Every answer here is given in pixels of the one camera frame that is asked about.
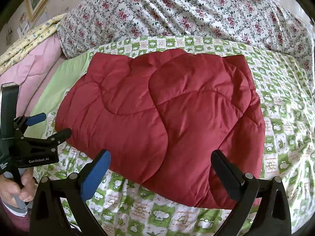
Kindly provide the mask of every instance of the folded yellow fabric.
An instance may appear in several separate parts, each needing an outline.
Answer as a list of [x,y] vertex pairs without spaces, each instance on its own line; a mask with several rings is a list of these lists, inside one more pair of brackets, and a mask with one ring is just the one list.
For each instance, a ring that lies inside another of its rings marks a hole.
[[51,18],[13,43],[10,48],[0,56],[0,75],[12,65],[21,61],[31,50],[56,32],[60,20],[64,15],[66,15],[66,13]]

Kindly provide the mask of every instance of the gray handle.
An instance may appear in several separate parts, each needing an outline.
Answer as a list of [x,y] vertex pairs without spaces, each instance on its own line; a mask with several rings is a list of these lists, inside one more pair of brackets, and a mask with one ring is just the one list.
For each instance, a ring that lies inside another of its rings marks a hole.
[[[25,171],[26,171],[26,169],[19,169],[20,176],[22,176]],[[4,172],[4,177],[6,177],[8,179],[13,179],[13,175],[8,171]],[[33,201],[30,201],[28,203],[28,205],[26,205],[25,202],[22,201],[17,194],[13,194],[13,198],[15,199],[16,204],[17,204],[19,209],[25,210],[27,207],[32,208]],[[12,207],[11,205],[10,205],[10,208],[11,209],[13,208],[13,210],[17,212],[17,210],[15,210],[16,208]]]

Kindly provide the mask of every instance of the red fabric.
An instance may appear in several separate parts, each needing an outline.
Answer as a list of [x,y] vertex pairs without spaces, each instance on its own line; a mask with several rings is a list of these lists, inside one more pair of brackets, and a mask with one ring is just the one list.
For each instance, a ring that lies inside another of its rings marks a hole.
[[241,55],[97,53],[61,103],[56,130],[67,127],[78,150],[109,150],[111,170],[187,206],[235,204],[211,168],[215,149],[260,175],[265,123]]

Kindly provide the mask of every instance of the human hand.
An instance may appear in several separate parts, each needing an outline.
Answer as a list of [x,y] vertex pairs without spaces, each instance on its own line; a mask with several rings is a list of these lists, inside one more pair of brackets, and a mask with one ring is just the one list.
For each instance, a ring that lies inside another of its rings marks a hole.
[[20,189],[16,182],[5,178],[4,175],[0,175],[0,197],[2,200],[16,208],[18,206],[13,194],[17,194],[24,202],[33,200],[37,189],[37,184],[33,179],[33,172],[34,168],[28,168],[21,176],[21,182],[24,185],[23,189]]

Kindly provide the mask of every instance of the wooden frame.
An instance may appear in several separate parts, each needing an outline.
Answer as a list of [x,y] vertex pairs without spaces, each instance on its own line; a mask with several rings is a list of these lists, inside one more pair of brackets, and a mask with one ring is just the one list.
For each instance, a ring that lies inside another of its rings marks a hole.
[[48,0],[40,0],[37,4],[36,7],[32,7],[32,2],[31,0],[25,0],[25,5],[26,5],[26,10],[27,10],[27,15],[28,18],[31,22],[34,22],[42,8],[45,6],[45,4],[48,2]]

